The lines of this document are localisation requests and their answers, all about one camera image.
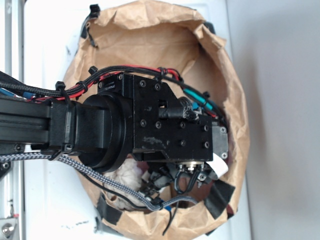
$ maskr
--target crumpled brown paper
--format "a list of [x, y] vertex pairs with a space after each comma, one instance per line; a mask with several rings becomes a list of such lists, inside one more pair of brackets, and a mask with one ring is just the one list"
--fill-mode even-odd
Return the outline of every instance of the crumpled brown paper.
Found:
[[[143, 65], [175, 68], [185, 82], [200, 92], [208, 91], [225, 111], [229, 123], [229, 171], [220, 179], [235, 187], [228, 206], [216, 219], [203, 201], [189, 208], [179, 208], [165, 236], [169, 212], [123, 211], [116, 224], [102, 222], [127, 238], [137, 240], [189, 240], [208, 233], [237, 212], [249, 152], [249, 125], [246, 98], [240, 80], [224, 49], [226, 41], [212, 34], [205, 20], [191, 8], [160, 1], [140, 0], [100, 12], [88, 21], [89, 37], [81, 38], [78, 52], [68, 68], [67, 87], [89, 77], [88, 69], [113, 65]], [[169, 84], [177, 97], [183, 93]], [[79, 101], [97, 93], [93, 86]], [[93, 204], [101, 191], [81, 179]]]

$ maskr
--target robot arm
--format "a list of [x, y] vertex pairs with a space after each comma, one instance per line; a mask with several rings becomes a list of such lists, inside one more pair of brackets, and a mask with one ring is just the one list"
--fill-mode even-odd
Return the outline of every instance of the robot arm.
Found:
[[[0, 154], [23, 152], [24, 145], [31, 144], [33, 150], [51, 155], [51, 160], [62, 154], [77, 155], [100, 173], [116, 170], [131, 154], [149, 164], [150, 177], [142, 190], [146, 196], [170, 182], [183, 194], [195, 182], [207, 183], [228, 171], [224, 161], [228, 134], [222, 114], [217, 108], [210, 110], [214, 103], [185, 85], [176, 71], [113, 66], [91, 67], [90, 73], [67, 91], [61, 82], [56, 91], [44, 90], [12, 82], [1, 73], [4, 90], [37, 95], [31, 100], [0, 97]], [[162, 79], [179, 83], [198, 104], [176, 98]], [[83, 104], [70, 100], [92, 84], [98, 84], [97, 94]], [[179, 188], [183, 176], [190, 177], [185, 191]]]

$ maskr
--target metal frame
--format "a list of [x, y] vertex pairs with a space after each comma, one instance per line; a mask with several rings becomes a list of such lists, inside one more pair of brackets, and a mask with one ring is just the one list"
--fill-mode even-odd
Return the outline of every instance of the metal frame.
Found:
[[[0, 68], [23, 82], [24, 0], [0, 0]], [[24, 163], [14, 162], [0, 181], [0, 240], [4, 226], [14, 227], [12, 240], [25, 239]]]

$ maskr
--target gray braided cable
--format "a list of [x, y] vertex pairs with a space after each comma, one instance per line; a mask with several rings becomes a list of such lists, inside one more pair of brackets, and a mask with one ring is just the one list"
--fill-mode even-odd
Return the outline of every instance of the gray braided cable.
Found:
[[[31, 159], [50, 159], [51, 157], [52, 157], [51, 155], [44, 155], [40, 152], [27, 152], [27, 153], [0, 155], [0, 163], [31, 160]], [[130, 188], [126, 185], [123, 185], [120, 182], [117, 182], [113, 179], [110, 179], [106, 176], [101, 175], [100, 173], [92, 170], [90, 167], [87, 167], [87, 166], [83, 165], [82, 163], [71, 159], [70, 157], [62, 155], [58, 159], [58, 161], [63, 162], [65, 164], [68, 164], [68, 165], [74, 167], [75, 169], [77, 169], [79, 172], [84, 173], [86, 175], [89, 175], [92, 178], [94, 178], [104, 184], [107, 184], [107, 185], [112, 186], [118, 190], [121, 190], [127, 194], [130, 194], [131, 196], [133, 196], [136, 199], [138, 199], [139, 201], [141, 201], [151, 211], [161, 210], [162, 208], [165, 208], [165, 207], [172, 205], [172, 204], [179, 202], [179, 201], [188, 201], [188, 202], [192, 202], [194, 204], [197, 204], [197, 201], [190, 196], [177, 196], [177, 197], [170, 199], [169, 201], [163, 202], [162, 206], [153, 205], [148, 199], [146, 199], [139, 192], [133, 190], [132, 188]]]

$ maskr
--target black wire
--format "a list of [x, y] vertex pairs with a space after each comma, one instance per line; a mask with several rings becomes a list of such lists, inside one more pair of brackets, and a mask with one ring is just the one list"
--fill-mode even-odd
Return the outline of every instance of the black wire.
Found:
[[126, 196], [123, 196], [122, 194], [118, 193], [118, 192], [115, 192], [115, 191], [112, 191], [106, 187], [104, 187], [103, 185], [100, 185], [99, 183], [97, 183], [96, 181], [94, 181], [93, 179], [91, 179], [88, 175], [78, 171], [81, 175], [83, 175], [88, 181], [90, 181], [92, 184], [94, 184], [95, 186], [97, 186], [98, 188], [108, 192], [108, 193], [111, 193], [111, 194], [114, 194], [120, 198], [122, 198], [123, 200], [127, 201], [130, 205], [132, 205], [132, 207], [134, 207], [135, 209], [139, 209], [139, 210], [145, 210], [147, 209], [147, 207], [145, 206], [137, 206], [135, 205], [130, 199], [128, 199]]
[[[162, 76], [162, 73], [158, 72], [156, 70], [140, 68], [140, 67], [121, 66], [121, 65], [108, 66], [108, 67], [105, 67], [105, 68], [98, 70], [97, 72], [95, 72], [94, 74], [89, 76], [86, 80], [82, 81], [83, 84], [77, 84], [73, 89], [66, 90], [66, 93], [69, 96], [71, 96], [71, 95], [74, 95], [82, 90], [86, 91], [85, 86], [88, 86], [92, 82], [95, 84], [98, 83], [100, 81], [101, 76], [108, 74], [108, 73], [111, 73], [111, 72], [140, 73], [140, 74], [155, 76], [158, 78], [163, 77], [164, 80], [175, 83], [183, 89], [191, 90], [192, 92], [196, 93], [198, 96], [203, 98], [205, 100], [205, 102], [209, 101], [209, 99], [206, 96], [204, 96], [201, 92], [199, 92], [198, 90], [194, 89], [193, 87], [185, 84], [183, 82], [182, 78], [180, 78], [181, 81], [179, 81], [179, 80], [176, 80], [176, 79], [169, 77], [167, 75]], [[40, 94], [40, 95], [54, 97], [54, 98], [63, 97], [62, 93], [57, 90], [48, 90], [48, 89], [43, 89], [43, 88], [38, 88], [38, 87], [33, 87], [33, 86], [28, 86], [28, 85], [16, 85], [16, 84], [11, 84], [11, 83], [6, 83], [3, 81], [0, 81], [0, 88], [4, 88], [4, 89], [8, 89], [8, 90], [24, 91], [24, 92], [28, 92], [28, 93]], [[210, 109], [208, 107], [206, 107], [205, 105], [203, 106], [203, 108], [206, 109], [207, 111], [210, 111]], [[216, 110], [215, 112], [217, 112], [217, 114], [218, 114], [218, 117], [222, 120], [223, 125], [225, 127], [227, 127], [227, 122], [225, 121], [222, 113], [220, 113], [219, 109], [217, 109], [217, 108], [215, 110]]]
[[174, 210], [173, 216], [172, 216], [171, 211], [170, 211], [170, 219], [169, 219], [168, 225], [166, 226], [166, 228], [164, 229], [164, 231], [162, 233], [162, 236], [164, 236], [166, 234], [166, 232], [168, 231], [168, 229], [169, 229], [169, 227], [170, 227], [172, 221], [174, 220], [175, 215], [176, 215], [176, 213], [178, 211], [178, 207], [179, 207], [179, 202], [177, 202], [176, 205], [175, 205], [175, 210]]
[[196, 181], [197, 181], [197, 179], [198, 179], [198, 176], [199, 176], [199, 174], [200, 174], [200, 171], [195, 171], [195, 172], [192, 174], [192, 176], [191, 176], [191, 178], [190, 178], [190, 181], [189, 181], [189, 183], [188, 183], [188, 185], [187, 185], [187, 187], [186, 187], [186, 189], [185, 189], [184, 191], [182, 191], [182, 190], [180, 189], [180, 186], [179, 186], [179, 180], [180, 180], [180, 177], [181, 177], [182, 174], [183, 174], [182, 171], [178, 171], [178, 172], [176, 173], [176, 176], [175, 176], [175, 179], [174, 179], [174, 190], [175, 190], [178, 194], [189, 193], [189, 192], [192, 190], [192, 188], [194, 187], [194, 185], [195, 185], [195, 183], [196, 183]]

